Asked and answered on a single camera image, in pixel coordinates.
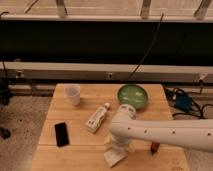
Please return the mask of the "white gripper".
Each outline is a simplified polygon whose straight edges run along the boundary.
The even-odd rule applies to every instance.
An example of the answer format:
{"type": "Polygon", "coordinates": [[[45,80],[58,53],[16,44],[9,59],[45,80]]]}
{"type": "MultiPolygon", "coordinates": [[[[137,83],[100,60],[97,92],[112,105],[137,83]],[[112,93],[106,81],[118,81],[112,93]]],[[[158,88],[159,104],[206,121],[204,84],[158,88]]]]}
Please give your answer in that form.
{"type": "Polygon", "coordinates": [[[111,134],[105,137],[105,145],[107,146],[105,155],[109,157],[126,157],[128,153],[135,151],[130,140],[116,138],[111,134]]]}

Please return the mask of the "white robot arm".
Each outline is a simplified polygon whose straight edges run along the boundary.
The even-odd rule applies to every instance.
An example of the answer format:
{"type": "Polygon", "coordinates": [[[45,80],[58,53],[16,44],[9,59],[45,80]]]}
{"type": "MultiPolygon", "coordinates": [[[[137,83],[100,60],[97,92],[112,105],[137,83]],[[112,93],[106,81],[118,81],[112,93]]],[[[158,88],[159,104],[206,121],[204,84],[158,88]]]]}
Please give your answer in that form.
{"type": "Polygon", "coordinates": [[[213,153],[213,119],[138,120],[136,109],[122,104],[109,124],[109,133],[117,147],[137,139],[213,153]]]}

